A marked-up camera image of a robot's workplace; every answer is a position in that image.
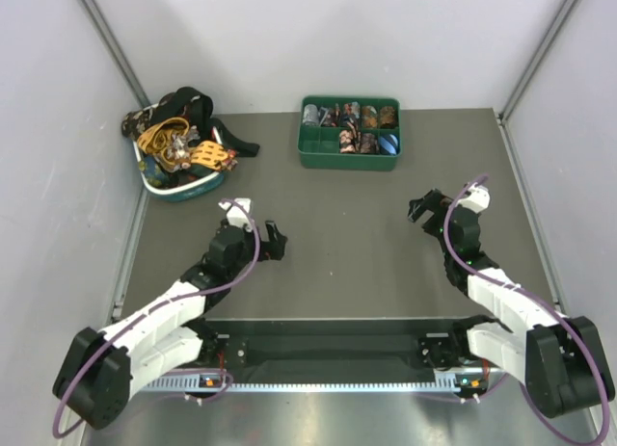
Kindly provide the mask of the brown floral tie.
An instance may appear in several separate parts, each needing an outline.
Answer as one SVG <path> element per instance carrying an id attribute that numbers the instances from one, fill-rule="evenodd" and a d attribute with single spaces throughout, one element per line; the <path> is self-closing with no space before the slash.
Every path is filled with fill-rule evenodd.
<path id="1" fill-rule="evenodd" d="M 159 154 L 160 165 L 167 172 L 187 170 L 191 167 L 191 150 L 184 135 L 173 133 L 169 143 Z"/>

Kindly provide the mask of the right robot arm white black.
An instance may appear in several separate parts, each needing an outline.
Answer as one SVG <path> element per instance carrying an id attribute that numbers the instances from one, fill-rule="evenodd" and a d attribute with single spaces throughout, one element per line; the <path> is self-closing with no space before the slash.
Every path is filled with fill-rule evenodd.
<path id="1" fill-rule="evenodd" d="M 489 191 L 479 184 L 459 200 L 433 189 L 409 203 L 411 222 L 428 217 L 422 228 L 439 241 L 449 282 L 489 312 L 453 327 L 452 357 L 464 365 L 490 361 L 520 382 L 531 403 L 548 418 L 598 405 L 601 388 L 612 385 L 594 378 L 582 351 L 561 325 L 566 316 L 551 315 L 519 293 L 482 250 L 479 218 L 489 204 Z"/>

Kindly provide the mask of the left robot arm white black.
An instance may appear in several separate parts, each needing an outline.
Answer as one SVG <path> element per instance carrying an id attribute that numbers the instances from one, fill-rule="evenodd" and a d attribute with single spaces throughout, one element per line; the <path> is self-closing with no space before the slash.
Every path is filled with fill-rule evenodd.
<path id="1" fill-rule="evenodd" d="M 283 259 L 288 239 L 277 225 L 255 237 L 245 223 L 223 221 L 201 260 L 153 302 L 101 330 L 71 341 L 52 393 L 95 430 L 109 426 L 143 387 L 195 362 L 212 363 L 217 340 L 196 321 L 218 304 L 257 262 Z"/>

